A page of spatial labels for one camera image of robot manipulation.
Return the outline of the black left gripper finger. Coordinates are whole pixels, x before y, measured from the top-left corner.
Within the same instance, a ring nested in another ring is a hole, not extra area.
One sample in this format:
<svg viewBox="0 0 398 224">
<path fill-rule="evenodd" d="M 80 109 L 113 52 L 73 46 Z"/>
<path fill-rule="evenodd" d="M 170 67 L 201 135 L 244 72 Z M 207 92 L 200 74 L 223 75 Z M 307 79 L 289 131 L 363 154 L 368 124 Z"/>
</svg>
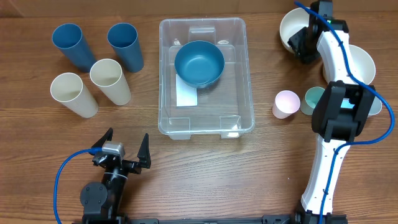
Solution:
<svg viewBox="0 0 398 224">
<path fill-rule="evenodd" d="M 149 135 L 147 133 L 144 135 L 140 149 L 137 153 L 137 158 L 139 159 L 139 165 L 142 168 L 150 169 L 151 158 L 149 152 Z"/>
<path fill-rule="evenodd" d="M 113 128 L 109 128 L 107 132 L 93 145 L 92 148 L 102 148 L 106 141 L 111 141 L 113 137 Z"/>
</svg>

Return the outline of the cream bowl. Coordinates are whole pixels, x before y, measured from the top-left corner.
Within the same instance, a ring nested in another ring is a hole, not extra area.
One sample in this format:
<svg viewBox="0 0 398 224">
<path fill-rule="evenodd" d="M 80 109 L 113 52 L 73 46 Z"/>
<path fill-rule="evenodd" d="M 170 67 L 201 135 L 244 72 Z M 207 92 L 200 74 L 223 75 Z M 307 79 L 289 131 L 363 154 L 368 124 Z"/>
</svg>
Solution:
<svg viewBox="0 0 398 224">
<path fill-rule="evenodd" d="M 376 66 L 372 57 L 365 50 L 355 45 L 349 45 L 349 47 L 345 49 L 350 52 L 353 59 L 353 64 L 349 63 L 352 73 L 359 81 L 369 85 L 376 76 Z M 346 73 L 344 64 L 342 66 L 342 71 Z M 337 77 L 333 75 L 330 70 L 326 70 L 325 63 L 323 64 L 323 77 L 327 83 L 342 80 L 344 83 L 356 84 L 356 82 L 352 81 L 346 74 Z"/>
<path fill-rule="evenodd" d="M 308 27 L 309 14 L 302 8 L 288 12 L 282 19 L 279 27 L 279 34 L 282 45 L 290 53 L 294 51 L 288 44 L 289 39 L 304 27 Z"/>
</svg>

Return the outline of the green small cup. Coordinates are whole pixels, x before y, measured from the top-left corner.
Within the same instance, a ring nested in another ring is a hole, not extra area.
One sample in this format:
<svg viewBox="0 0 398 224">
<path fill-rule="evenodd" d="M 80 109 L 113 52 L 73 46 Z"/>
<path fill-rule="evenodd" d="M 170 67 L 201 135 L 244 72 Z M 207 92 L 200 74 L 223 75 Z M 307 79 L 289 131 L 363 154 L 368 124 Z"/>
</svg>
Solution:
<svg viewBox="0 0 398 224">
<path fill-rule="evenodd" d="M 324 91 L 325 89 L 320 86 L 308 89 L 301 101 L 301 112 L 305 115 L 311 116 Z"/>
</svg>

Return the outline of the pink small cup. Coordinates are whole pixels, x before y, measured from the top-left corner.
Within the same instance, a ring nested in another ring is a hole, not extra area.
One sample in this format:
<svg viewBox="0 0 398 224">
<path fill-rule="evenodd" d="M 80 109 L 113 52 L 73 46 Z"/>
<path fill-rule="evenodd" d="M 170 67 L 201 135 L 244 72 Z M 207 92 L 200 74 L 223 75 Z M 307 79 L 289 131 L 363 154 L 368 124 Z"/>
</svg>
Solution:
<svg viewBox="0 0 398 224">
<path fill-rule="evenodd" d="M 290 90 L 283 90 L 275 96 L 272 114 L 278 119 L 285 119 L 300 108 L 300 98 Z"/>
</svg>

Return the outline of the cream bowl front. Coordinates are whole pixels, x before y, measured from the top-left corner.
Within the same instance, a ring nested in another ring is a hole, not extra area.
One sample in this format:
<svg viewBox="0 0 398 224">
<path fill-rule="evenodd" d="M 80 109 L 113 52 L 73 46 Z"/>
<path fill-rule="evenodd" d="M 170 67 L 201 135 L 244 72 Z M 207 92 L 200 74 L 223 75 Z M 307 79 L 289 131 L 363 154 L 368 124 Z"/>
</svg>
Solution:
<svg viewBox="0 0 398 224">
<path fill-rule="evenodd" d="M 352 73 L 359 81 L 369 85 L 376 76 L 376 66 L 372 57 L 365 50 L 355 45 L 349 45 L 349 47 L 345 49 L 350 52 L 353 59 L 353 64 L 349 63 Z M 342 66 L 342 71 L 346 73 L 344 64 Z M 326 70 L 325 63 L 323 64 L 323 77 L 327 83 L 342 80 L 344 83 L 356 84 L 356 82 L 352 81 L 346 74 L 337 77 L 333 75 L 330 70 Z"/>
</svg>

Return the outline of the light blue small cup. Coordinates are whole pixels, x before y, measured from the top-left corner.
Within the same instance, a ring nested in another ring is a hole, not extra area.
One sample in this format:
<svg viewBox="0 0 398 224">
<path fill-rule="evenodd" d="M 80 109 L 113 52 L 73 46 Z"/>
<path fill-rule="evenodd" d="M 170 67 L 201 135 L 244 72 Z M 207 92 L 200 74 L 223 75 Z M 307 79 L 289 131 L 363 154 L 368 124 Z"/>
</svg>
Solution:
<svg viewBox="0 0 398 224">
<path fill-rule="evenodd" d="M 341 108 L 353 109 L 354 108 L 354 104 L 351 104 L 349 102 L 348 98 L 344 98 L 342 103 L 341 103 Z"/>
</svg>

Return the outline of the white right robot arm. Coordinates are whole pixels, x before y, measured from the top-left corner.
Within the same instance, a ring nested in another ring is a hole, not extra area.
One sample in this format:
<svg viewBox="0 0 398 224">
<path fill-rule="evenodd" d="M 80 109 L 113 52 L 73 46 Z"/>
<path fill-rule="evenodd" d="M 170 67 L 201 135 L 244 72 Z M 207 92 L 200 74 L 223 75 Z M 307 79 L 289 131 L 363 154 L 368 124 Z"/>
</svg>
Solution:
<svg viewBox="0 0 398 224">
<path fill-rule="evenodd" d="M 364 128 L 374 102 L 374 87 L 356 72 L 349 51 L 345 21 L 330 13 L 306 16 L 308 24 L 289 37 L 288 44 L 304 63 L 323 61 L 328 82 L 312 112 L 317 150 L 307 187 L 292 223 L 346 223 L 334 215 L 333 195 L 346 153 Z"/>
</svg>

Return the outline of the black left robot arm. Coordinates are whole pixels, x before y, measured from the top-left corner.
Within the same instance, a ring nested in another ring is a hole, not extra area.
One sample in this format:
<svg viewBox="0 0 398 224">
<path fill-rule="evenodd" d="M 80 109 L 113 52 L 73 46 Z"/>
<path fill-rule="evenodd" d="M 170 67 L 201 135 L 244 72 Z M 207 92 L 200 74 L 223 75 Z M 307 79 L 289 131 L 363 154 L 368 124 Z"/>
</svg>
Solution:
<svg viewBox="0 0 398 224">
<path fill-rule="evenodd" d="M 151 166 L 148 134 L 144 135 L 137 153 L 138 161 L 126 160 L 123 143 L 113 141 L 112 136 L 113 129 L 109 128 L 92 145 L 93 149 L 99 149 L 92 153 L 92 162 L 102 167 L 104 174 L 100 182 L 90 182 L 81 190 L 83 223 L 129 223 L 128 216 L 119 212 L 128 174 L 140 174 Z"/>
</svg>

